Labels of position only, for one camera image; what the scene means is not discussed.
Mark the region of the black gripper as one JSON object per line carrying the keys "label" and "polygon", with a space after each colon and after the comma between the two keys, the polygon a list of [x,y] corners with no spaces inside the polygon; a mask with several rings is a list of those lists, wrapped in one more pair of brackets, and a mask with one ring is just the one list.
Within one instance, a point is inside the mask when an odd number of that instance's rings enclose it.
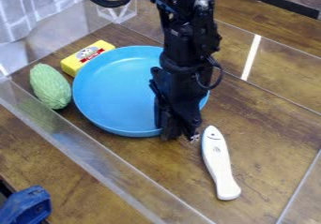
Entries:
{"label": "black gripper", "polygon": [[150,89],[156,94],[154,123],[161,140],[176,140],[184,133],[191,143],[200,142],[200,105],[219,86],[224,70],[212,56],[178,62],[162,52],[161,67],[150,69]]}

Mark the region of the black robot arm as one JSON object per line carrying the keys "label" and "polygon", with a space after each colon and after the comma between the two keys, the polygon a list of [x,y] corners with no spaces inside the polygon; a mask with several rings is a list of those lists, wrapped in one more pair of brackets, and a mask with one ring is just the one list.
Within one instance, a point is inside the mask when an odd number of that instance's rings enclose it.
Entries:
{"label": "black robot arm", "polygon": [[150,69],[156,93],[154,123],[161,139],[200,138],[200,102],[221,83],[212,73],[223,67],[212,57],[221,35],[213,20],[215,0],[152,0],[165,32],[160,65]]}

